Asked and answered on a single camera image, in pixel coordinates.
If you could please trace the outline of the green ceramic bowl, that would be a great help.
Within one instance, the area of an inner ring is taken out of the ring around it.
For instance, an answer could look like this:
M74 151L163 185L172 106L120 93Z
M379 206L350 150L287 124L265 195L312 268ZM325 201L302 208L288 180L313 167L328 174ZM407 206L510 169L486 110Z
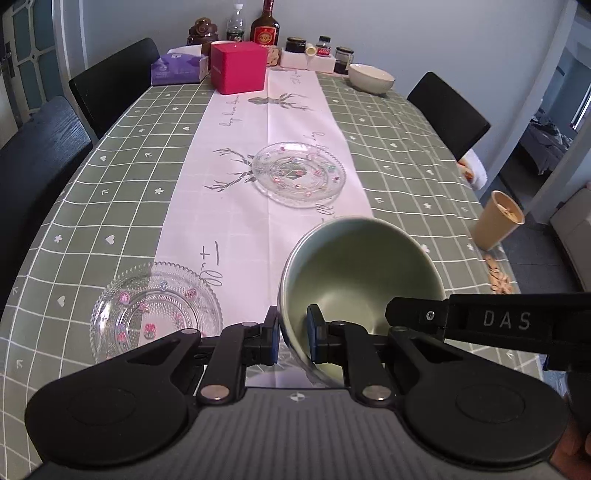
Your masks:
M385 335L394 297L443 300L443 281L421 245L380 219L345 217L312 229L297 241L280 277L281 333L312 385L341 387L342 368L311 361L305 315L320 307L325 321L362 325Z

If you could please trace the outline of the clear glass plate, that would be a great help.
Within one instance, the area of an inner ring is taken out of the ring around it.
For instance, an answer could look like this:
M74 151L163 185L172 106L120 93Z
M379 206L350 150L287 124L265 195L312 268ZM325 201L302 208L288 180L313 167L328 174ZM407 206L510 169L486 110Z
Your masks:
M170 262L148 262L118 275L97 299L89 340L96 362L183 329L204 337L223 329L214 290L192 270Z
M267 145L252 158L254 186L280 205L312 209L338 198L346 184L342 163L324 148L301 142Z

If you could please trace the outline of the white snack bag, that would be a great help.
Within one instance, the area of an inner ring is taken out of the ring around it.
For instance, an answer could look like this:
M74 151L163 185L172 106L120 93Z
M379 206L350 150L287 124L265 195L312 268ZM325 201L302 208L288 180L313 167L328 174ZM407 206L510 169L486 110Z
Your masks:
M488 181L488 175L480 158L470 149L459 161L458 165L464 178L474 191L481 190Z

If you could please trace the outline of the green checked tablecloth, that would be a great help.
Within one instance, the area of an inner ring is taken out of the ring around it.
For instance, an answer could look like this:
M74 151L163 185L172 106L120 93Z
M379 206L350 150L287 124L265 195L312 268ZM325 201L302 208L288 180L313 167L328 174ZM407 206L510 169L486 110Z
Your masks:
M337 198L291 208L259 190L252 159L287 141L338 159ZM470 236L481 211L443 142L397 93L281 68L249 94L223 96L206 82L147 90L61 192L13 283L1 323L2 477L40 464L26 403L92 364L92 310L119 275L152 261L183 265L211 288L224 325L259 322L305 233L367 216L412 236L447 294L487 293L487 257Z

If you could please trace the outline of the black chair right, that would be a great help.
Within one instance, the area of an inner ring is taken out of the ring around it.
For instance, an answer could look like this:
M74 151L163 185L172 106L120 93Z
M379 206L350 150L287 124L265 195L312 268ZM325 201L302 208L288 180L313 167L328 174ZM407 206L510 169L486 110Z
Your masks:
M490 130L489 121L434 72L427 72L407 97L433 127L456 160Z

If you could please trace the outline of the black chair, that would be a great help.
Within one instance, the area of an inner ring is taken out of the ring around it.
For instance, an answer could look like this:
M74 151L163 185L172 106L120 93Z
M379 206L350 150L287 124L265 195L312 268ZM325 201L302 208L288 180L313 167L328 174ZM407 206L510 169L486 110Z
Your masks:
M77 105L98 139L150 87L150 68L158 59L155 42L144 38L68 82Z
M490 130L489 121L434 72L427 72L407 97L433 127L456 160Z
M1 305L27 251L92 141L62 96L45 103L1 148Z

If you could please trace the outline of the cream ceramic bowl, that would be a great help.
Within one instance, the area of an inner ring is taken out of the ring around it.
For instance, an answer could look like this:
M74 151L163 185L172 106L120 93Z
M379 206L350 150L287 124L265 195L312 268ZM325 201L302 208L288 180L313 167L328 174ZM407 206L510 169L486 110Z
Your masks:
M394 87L394 76L375 66L352 63L348 75L353 86L370 94L383 95Z

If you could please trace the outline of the magenta square box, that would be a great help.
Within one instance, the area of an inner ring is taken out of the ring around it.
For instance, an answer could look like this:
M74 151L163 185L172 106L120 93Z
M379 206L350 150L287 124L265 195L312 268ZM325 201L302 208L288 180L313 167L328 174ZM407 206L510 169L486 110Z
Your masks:
M222 95L261 91L266 83L266 47L253 42L213 43L211 82Z

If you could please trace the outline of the white box under jars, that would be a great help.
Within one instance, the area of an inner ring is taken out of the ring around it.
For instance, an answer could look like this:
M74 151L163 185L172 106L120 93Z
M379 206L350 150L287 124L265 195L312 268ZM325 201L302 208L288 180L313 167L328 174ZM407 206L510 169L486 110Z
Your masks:
M335 58L332 56L308 56L304 53L281 50L280 66L287 69L308 70L322 73L332 73L335 69Z

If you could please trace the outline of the purple tissue pack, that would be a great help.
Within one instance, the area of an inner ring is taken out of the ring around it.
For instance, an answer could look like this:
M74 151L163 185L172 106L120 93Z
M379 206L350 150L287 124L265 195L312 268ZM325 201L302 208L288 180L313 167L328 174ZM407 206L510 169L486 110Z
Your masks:
M200 83L208 73L208 57L185 53L160 56L150 66L152 86Z

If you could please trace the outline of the black chair far left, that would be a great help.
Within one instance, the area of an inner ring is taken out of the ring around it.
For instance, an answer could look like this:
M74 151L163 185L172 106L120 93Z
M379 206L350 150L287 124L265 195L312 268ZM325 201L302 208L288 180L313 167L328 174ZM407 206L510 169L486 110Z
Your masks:
M150 87L150 68L158 59L155 42L144 38L68 82L77 105L98 139Z

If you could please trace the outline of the brown liquor bottle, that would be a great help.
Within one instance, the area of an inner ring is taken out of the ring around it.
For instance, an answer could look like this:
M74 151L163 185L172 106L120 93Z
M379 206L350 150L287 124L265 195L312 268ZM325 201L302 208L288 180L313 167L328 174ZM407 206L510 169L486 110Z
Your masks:
M263 46L276 46L280 36L280 23L273 18L273 0L263 2L262 14L252 22L250 41Z

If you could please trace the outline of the brown carved figurine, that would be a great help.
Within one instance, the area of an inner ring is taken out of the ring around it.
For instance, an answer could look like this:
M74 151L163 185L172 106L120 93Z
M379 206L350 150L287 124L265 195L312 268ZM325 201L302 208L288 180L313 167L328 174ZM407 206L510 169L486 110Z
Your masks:
M188 30L187 44L202 45L218 40L217 25L208 17L196 19Z

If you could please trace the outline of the clear water bottle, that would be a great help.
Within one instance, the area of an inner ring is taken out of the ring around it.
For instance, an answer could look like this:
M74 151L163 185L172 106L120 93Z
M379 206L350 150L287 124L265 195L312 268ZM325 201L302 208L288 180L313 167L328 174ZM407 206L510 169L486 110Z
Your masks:
M233 13L226 24L225 39L242 42L245 39L245 20L242 17L242 3L235 3Z

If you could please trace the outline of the white glass-pane door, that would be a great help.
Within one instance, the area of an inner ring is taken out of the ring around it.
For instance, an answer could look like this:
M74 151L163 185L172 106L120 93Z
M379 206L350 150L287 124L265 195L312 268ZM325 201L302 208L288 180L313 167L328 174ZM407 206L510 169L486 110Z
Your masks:
M50 1L3 1L1 78L18 127L63 94Z

